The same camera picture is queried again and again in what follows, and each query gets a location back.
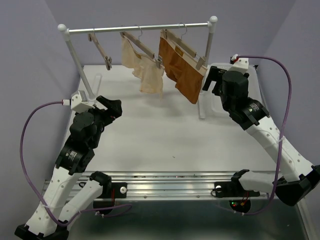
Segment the brown orange underwear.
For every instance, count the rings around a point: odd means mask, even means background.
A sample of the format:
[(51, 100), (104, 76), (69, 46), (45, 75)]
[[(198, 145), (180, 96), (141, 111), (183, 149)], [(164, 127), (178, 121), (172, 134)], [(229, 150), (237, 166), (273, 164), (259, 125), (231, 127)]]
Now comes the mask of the brown orange underwear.
[(196, 69), (197, 61), (162, 36), (159, 41), (158, 55), (162, 57), (167, 77), (175, 82), (175, 88), (190, 103), (196, 104), (208, 69), (205, 66)]

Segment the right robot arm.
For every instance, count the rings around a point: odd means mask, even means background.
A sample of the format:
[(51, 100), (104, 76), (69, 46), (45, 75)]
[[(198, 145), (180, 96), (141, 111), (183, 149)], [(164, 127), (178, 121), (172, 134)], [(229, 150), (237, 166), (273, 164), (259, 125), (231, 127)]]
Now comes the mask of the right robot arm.
[(264, 192), (275, 195), (286, 205), (294, 206), (320, 182), (320, 167), (305, 159), (277, 129), (266, 107), (249, 97), (249, 74), (211, 66), (203, 90), (220, 97), (229, 117), (253, 137), (274, 162), (279, 162), (278, 179), (272, 174), (248, 169), (233, 174), (230, 181), (218, 182), (218, 198), (257, 197)]

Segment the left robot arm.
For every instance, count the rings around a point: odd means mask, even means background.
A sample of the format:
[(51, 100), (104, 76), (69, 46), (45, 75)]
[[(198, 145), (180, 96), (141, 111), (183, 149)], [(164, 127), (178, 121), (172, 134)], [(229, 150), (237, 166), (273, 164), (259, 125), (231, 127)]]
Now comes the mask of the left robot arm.
[(71, 190), (93, 159), (94, 150), (105, 127), (119, 118), (122, 113), (121, 100), (110, 100), (97, 96), (96, 101), (103, 105), (98, 108), (89, 103), (79, 93), (70, 99), (49, 102), (47, 105), (69, 106), (75, 116), (69, 128), (70, 135), (64, 143), (56, 161), (52, 177), (44, 194), (41, 194), (28, 175), (28, 184), (39, 198), (39, 205), (31, 218), (19, 225), (14, 234), (22, 240), (66, 240), (74, 220), (86, 211), (88, 205), (98, 196), (111, 193), (111, 177), (94, 172), (88, 183), (67, 201)]

